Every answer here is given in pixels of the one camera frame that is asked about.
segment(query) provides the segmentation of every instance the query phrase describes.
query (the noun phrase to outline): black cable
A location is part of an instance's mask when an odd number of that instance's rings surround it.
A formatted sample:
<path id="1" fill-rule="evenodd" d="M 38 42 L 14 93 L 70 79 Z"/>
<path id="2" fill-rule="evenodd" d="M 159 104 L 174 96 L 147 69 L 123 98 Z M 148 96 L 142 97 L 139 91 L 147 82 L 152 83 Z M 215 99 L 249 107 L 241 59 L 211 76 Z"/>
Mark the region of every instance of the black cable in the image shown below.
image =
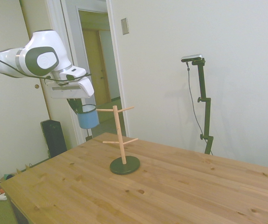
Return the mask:
<path id="1" fill-rule="evenodd" d="M 193 96 L 192 96 L 191 86 L 190 86 L 190 68 L 189 68 L 189 63 L 186 62 L 186 65 L 187 65 L 187 67 L 188 67 L 188 69 L 187 69 L 187 70 L 188 70 L 188 83 L 189 83 L 189 91 L 190 91 L 190 95 L 191 95 L 191 100 L 192 100 L 192 106 L 193 106 L 194 116 L 195 116 L 196 122 L 197 122 L 197 124 L 198 124 L 198 127 L 200 128 L 201 134 L 204 135 L 204 134 L 203 134 L 203 131 L 202 131 L 202 128 L 201 128 L 201 126 L 200 126 L 200 124 L 199 124 L 199 122 L 198 122 L 196 113 L 195 113 L 194 101 L 193 101 Z"/>
<path id="2" fill-rule="evenodd" d="M 22 75 L 24 75 L 24 76 L 26 76 L 26 77 L 40 78 L 40 79 L 51 80 L 51 81 L 56 81 L 56 82 L 68 82 L 68 81 L 71 81 L 71 80 L 68 80 L 68 79 L 66 79 L 66 80 L 57 80 L 57 79 L 52 79 L 52 78 L 48 78 L 48 77 L 30 76 L 30 75 L 25 74 L 24 72 L 21 72 L 21 71 L 17 70 L 15 67 L 13 67 L 12 65 L 10 65 L 10 64 L 8 64 L 8 63 L 2 61 L 2 60 L 0 60 L 0 62 L 3 63 L 3 64 L 5 64 L 5 65 L 7 65 L 8 67 L 14 69 L 16 72 L 19 72 L 20 74 L 22 74 Z M 91 76 L 91 74 L 86 73 L 86 74 L 83 75 L 83 76 L 77 77 L 74 81 L 79 81 L 79 80 L 82 79 L 83 77 L 87 77 L 87 76 Z"/>

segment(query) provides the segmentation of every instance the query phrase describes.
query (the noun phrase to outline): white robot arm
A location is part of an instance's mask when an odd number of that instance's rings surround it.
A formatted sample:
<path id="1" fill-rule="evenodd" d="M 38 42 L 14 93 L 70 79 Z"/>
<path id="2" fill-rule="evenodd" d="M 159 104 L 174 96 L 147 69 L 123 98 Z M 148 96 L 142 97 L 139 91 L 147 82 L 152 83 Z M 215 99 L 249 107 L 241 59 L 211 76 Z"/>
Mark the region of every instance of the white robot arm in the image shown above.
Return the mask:
<path id="1" fill-rule="evenodd" d="M 52 98 L 89 98 L 94 94 L 86 70 L 72 65 L 54 30 L 34 32 L 25 47 L 0 52 L 0 73 L 45 79 Z"/>

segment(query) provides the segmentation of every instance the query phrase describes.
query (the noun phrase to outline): tabletop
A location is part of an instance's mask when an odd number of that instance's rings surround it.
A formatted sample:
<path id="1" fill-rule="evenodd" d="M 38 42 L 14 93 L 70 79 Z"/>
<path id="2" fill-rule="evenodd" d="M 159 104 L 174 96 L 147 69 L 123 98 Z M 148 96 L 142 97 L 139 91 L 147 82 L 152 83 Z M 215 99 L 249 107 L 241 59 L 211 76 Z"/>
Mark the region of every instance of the tabletop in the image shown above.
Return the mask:
<path id="1" fill-rule="evenodd" d="M 105 133 L 1 184 L 34 224 L 268 224 L 268 168 Z"/>

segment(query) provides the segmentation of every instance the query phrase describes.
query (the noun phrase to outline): light switch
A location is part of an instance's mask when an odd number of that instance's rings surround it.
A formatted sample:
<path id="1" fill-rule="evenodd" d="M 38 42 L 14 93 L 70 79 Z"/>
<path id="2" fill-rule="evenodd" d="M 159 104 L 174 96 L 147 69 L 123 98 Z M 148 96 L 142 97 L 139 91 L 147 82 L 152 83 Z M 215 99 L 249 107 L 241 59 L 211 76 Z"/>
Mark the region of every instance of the light switch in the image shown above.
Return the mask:
<path id="1" fill-rule="evenodd" d="M 123 35 L 130 33 L 127 18 L 121 20 L 121 28 L 123 30 Z"/>

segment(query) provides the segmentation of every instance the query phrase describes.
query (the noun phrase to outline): door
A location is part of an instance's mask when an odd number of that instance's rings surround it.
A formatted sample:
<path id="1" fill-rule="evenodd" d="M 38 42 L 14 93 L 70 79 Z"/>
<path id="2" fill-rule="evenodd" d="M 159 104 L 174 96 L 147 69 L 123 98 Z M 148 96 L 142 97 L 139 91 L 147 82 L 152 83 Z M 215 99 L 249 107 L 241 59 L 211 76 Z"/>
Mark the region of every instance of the door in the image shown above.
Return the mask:
<path id="1" fill-rule="evenodd" d="M 103 51 L 100 34 L 97 30 L 83 30 L 84 43 L 88 59 L 92 85 L 95 90 L 96 105 L 111 102 L 106 68 L 104 66 Z"/>
<path id="2" fill-rule="evenodd" d="M 0 0 L 0 51 L 28 42 L 19 0 Z M 47 119 L 38 79 L 0 74 L 0 178 L 48 158 L 40 125 Z"/>

